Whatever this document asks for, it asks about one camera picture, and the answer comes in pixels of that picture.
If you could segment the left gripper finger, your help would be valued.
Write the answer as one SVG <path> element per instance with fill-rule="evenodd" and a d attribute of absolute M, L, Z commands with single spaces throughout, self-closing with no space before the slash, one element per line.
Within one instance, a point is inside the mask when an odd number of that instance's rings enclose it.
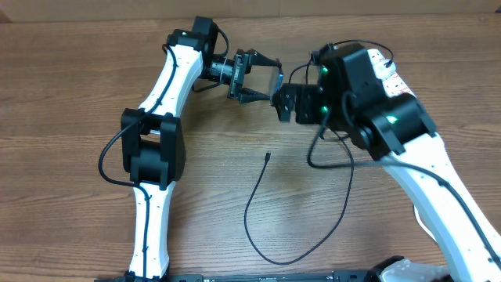
<path fill-rule="evenodd" d="M 252 103 L 256 101 L 270 101 L 270 99 L 271 99 L 270 95 L 255 91 L 253 89 L 242 88 L 240 90 L 240 97 L 239 97 L 240 104 Z"/>
<path fill-rule="evenodd" d="M 277 67 L 279 69 L 282 68 L 282 64 L 278 59 L 272 60 L 267 56 L 262 55 L 255 49 L 250 49 L 248 52 L 250 54 L 250 59 L 249 59 L 250 68 L 252 68 L 253 66 Z"/>

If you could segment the blue Samsung Galaxy smartphone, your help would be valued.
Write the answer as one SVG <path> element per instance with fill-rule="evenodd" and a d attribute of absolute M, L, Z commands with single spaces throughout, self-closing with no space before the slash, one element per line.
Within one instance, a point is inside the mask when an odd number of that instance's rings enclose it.
<path fill-rule="evenodd" d="M 269 95 L 273 97 L 281 88 L 283 83 L 283 70 L 281 67 L 274 67 L 269 80 Z"/>

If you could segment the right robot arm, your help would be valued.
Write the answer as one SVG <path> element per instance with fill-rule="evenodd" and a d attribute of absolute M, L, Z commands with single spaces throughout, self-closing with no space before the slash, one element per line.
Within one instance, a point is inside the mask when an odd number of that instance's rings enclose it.
<path fill-rule="evenodd" d="M 392 59 L 358 42 L 312 54 L 315 84 L 270 86 L 281 121 L 347 133 L 405 191 L 455 281 L 500 278 L 500 235 L 454 169 L 445 142 Z"/>

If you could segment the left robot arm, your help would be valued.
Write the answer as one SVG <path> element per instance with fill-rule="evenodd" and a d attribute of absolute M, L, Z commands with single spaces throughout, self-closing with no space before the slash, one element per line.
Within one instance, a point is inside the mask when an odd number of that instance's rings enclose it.
<path fill-rule="evenodd" d="M 174 30 L 163 46 L 166 60 L 151 93 L 138 109 L 126 109 L 121 116 L 124 170 L 135 194 L 135 246 L 125 281 L 166 281 L 168 220 L 173 190 L 180 180 L 186 148 L 181 113 L 197 79 L 227 85 L 229 98 L 240 103 L 269 100 L 243 87 L 253 66 L 272 67 L 271 92 L 283 79 L 282 65 L 258 51 L 238 50 L 229 59 L 215 53 L 222 30 L 211 19 L 198 16 L 189 31 Z"/>

